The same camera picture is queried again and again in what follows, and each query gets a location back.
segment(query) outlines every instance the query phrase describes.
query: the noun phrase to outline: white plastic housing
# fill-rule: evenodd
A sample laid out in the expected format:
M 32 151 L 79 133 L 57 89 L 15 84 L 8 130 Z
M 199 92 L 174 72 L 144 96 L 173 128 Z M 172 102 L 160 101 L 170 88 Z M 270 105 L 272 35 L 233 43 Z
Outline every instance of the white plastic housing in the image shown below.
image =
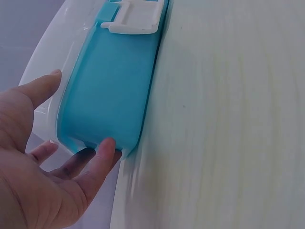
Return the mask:
M 61 98 L 82 44 L 105 0 L 66 0 L 38 43 L 20 85 L 61 69 L 58 91 L 34 112 L 33 133 L 59 143 L 56 123 Z

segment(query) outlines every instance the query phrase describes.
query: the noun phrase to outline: white plastic clip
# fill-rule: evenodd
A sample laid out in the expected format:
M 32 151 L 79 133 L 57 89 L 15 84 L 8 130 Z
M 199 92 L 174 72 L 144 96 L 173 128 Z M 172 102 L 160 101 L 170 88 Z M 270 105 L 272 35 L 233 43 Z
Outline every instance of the white plastic clip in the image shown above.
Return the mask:
M 101 28 L 120 34 L 151 34 L 158 31 L 164 0 L 122 0 L 113 22 L 101 23 Z

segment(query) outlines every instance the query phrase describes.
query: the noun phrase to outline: teal plastic container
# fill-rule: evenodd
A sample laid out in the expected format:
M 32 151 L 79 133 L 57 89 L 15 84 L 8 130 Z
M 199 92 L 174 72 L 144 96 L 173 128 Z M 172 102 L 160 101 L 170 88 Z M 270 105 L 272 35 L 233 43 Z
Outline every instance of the teal plastic container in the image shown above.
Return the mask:
M 142 129 L 154 63 L 168 7 L 158 31 L 147 35 L 110 33 L 118 5 L 107 2 L 88 33 L 66 87 L 57 121 L 59 141 L 76 153 L 112 137 L 122 158 L 136 147 Z

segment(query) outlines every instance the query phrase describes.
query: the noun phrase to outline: hand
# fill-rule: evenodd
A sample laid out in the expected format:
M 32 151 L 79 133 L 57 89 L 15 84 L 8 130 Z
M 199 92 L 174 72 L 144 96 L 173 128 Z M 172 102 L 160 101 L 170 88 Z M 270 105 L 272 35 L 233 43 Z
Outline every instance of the hand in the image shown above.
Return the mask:
M 0 228 L 59 229 L 75 223 L 121 157 L 115 141 L 84 149 L 49 173 L 39 165 L 58 146 L 46 142 L 25 153 L 33 111 L 58 89 L 61 72 L 0 93 Z M 79 174 L 85 165 L 88 169 Z

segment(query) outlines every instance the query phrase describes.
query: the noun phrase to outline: wood grain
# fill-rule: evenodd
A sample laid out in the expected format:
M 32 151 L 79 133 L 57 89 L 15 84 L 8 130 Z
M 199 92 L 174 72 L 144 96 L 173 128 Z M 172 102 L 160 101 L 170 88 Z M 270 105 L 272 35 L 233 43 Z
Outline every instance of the wood grain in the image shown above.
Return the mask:
M 171 1 L 111 229 L 304 228 L 304 9 Z

